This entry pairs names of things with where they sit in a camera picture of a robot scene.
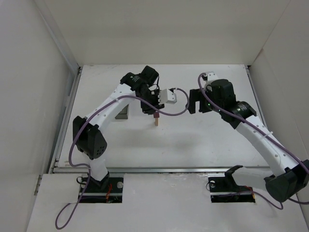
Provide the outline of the dark red cube block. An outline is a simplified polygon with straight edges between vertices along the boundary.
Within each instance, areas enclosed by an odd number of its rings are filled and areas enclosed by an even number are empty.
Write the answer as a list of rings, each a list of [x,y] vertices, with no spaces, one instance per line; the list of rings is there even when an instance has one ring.
[[[154,118],[159,118],[160,117],[160,114],[158,112],[155,112],[154,113]]]

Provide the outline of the natural long wood block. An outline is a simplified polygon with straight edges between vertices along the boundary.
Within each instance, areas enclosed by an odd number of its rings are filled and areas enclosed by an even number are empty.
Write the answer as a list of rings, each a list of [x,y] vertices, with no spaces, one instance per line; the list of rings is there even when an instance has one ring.
[[[155,126],[158,126],[159,125],[159,118],[155,118],[154,121],[155,121],[154,122]]]

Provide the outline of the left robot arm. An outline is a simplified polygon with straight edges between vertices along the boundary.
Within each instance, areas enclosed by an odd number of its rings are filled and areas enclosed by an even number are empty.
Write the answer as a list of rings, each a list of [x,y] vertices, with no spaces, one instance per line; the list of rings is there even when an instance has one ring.
[[[159,90],[150,90],[158,77],[159,73],[149,66],[145,66],[139,74],[127,73],[113,93],[97,109],[83,118],[77,116],[73,120],[73,138],[75,138],[83,124],[89,118],[91,119],[80,133],[76,146],[89,158],[90,182],[98,189],[105,189],[109,182],[109,172],[103,156],[107,149],[107,142],[103,136],[104,130],[118,113],[134,100],[135,96],[157,109],[164,108],[164,104],[159,103]]]

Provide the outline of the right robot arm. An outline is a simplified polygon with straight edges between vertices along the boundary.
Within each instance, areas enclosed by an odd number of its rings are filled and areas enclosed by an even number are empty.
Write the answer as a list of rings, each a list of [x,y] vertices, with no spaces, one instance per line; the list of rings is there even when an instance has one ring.
[[[283,203],[305,188],[309,182],[309,161],[300,160],[287,150],[266,128],[256,111],[245,101],[238,101],[233,85],[227,79],[208,80],[205,73],[198,77],[198,89],[190,90],[188,111],[214,111],[222,120],[244,136],[263,157],[271,173],[255,172],[246,174],[244,167],[236,165],[225,172],[228,191],[232,195],[239,193],[244,181],[258,178],[256,188],[265,189],[276,201]]]

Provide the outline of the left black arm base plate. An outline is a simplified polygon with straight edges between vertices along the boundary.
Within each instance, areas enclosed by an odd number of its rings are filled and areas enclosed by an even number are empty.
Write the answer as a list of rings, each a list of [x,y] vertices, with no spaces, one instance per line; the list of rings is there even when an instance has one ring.
[[[122,203],[123,201],[123,177],[109,177],[102,186],[93,180],[86,185],[87,177],[79,176],[76,182],[80,185],[78,199],[80,203]]]

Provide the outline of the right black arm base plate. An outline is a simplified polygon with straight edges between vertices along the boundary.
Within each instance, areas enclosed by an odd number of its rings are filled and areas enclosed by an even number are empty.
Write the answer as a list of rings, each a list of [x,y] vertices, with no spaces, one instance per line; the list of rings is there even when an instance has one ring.
[[[238,186],[236,183],[228,182],[228,178],[223,176],[211,176],[208,180],[212,203],[255,203],[255,196],[251,192],[232,195],[236,192],[251,191],[251,187]]]

